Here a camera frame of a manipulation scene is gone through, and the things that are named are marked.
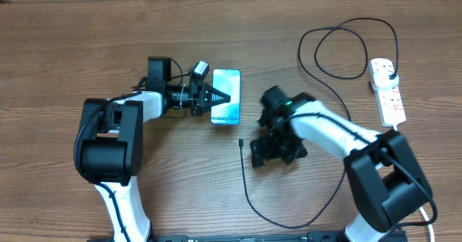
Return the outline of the blue Galaxy S24 smartphone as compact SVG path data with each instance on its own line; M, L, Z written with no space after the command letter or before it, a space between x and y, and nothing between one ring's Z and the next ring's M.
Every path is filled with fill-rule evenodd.
M241 71L238 69L215 69L212 87L218 91L212 95L216 105L212 106L210 121L216 125L238 125L240 123Z

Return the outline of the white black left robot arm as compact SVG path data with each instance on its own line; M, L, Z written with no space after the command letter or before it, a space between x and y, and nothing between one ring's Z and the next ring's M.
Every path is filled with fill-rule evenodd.
M114 234L112 241L153 241L152 223L141 203L137 176L143 161L143 125L170 109L190 109L200 116L231 97L204 82L209 65L198 61L189 69L188 85L171 84L165 56L150 56L147 75L130 94L84 102L74 142L74 165L105 202Z

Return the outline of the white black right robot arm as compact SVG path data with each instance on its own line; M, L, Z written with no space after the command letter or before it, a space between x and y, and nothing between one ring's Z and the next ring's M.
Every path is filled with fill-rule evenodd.
M438 216L432 189L406 137L391 129L369 130L335 114L313 96L292 98L277 86L264 92L259 124L266 133L250 142L254 168L267 160L293 163L306 157L303 141L314 142L344 164L358 215L340 231L308 233L308 240L405 241L406 218L429 204L432 217L413 222L433 224Z

